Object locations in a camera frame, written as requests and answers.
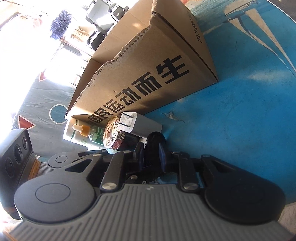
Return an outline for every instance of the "black round pad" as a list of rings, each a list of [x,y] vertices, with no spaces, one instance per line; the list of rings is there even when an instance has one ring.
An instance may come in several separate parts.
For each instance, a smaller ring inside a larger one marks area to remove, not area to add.
[[[229,165],[229,172],[208,166],[212,183],[205,200],[219,216],[235,223],[261,224],[277,220],[285,206],[285,195],[277,185]]]
[[[61,168],[61,167],[64,167],[65,165],[71,164],[74,161],[74,159],[68,158],[68,156],[66,156],[65,153],[60,153],[52,156],[48,160],[48,165],[53,168]]]
[[[25,182],[17,189],[14,202],[24,218],[39,223],[59,223],[85,213],[95,198],[85,172],[62,168]]]

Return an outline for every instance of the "plaid cloth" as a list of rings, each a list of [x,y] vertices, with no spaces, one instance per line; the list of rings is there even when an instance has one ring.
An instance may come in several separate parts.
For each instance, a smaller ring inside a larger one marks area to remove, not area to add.
[[[71,19],[72,14],[70,14],[68,10],[63,9],[50,26],[50,31],[52,32],[50,37],[52,39],[60,39],[63,37],[68,25],[71,23]]]

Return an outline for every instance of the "camera lens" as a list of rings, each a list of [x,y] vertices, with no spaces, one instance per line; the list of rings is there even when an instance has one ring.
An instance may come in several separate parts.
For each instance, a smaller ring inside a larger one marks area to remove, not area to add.
[[[15,174],[15,167],[13,166],[13,163],[9,158],[7,158],[5,161],[5,169],[7,174],[10,177],[13,177],[13,175]]]
[[[24,146],[24,149],[27,150],[27,148],[28,148],[28,141],[27,141],[27,139],[25,137],[22,139],[22,145]]]
[[[21,161],[22,161],[22,150],[20,149],[20,146],[19,145],[16,145],[15,146],[14,153],[15,153],[15,160],[18,163],[21,163]]]

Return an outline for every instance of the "dropper bottle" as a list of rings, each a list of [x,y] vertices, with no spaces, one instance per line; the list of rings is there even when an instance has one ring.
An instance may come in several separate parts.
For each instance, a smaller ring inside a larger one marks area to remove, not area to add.
[[[73,130],[78,131],[81,135],[88,137],[92,142],[103,145],[103,128],[97,126],[91,128],[89,126],[80,126],[76,124],[74,124],[72,128]]]

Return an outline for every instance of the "gray ribbed pad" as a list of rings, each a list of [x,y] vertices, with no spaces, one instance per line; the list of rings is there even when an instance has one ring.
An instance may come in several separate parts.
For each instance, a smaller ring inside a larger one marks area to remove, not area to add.
[[[73,221],[60,225],[24,221],[10,234],[18,241],[283,241],[292,237],[275,221],[257,226],[229,223],[213,214],[198,195],[181,192],[174,184],[126,184],[119,192],[101,195],[93,209]]]
[[[56,168],[50,167],[47,162],[42,162],[42,163],[40,163],[40,168],[39,168],[39,171],[38,171],[36,177],[47,174],[47,173],[52,172],[54,170],[56,170]]]

